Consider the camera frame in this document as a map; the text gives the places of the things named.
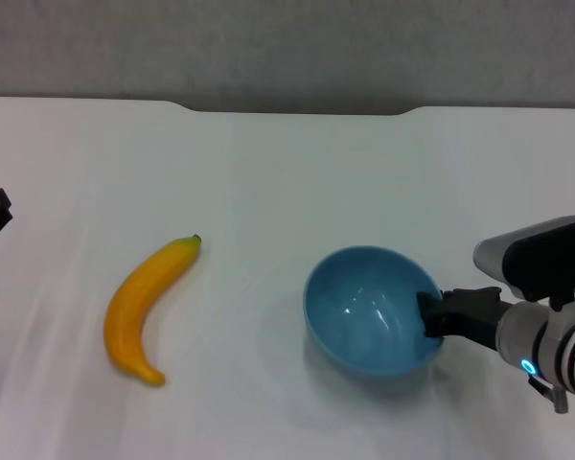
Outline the right gripper body grey black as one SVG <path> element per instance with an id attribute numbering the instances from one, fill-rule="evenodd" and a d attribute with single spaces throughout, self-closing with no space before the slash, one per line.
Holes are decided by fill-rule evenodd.
<path id="1" fill-rule="evenodd" d="M 497 299 L 475 299 L 461 303 L 462 335 L 496 351 L 507 363 L 534 363 L 540 342 L 540 305 L 509 304 Z"/>

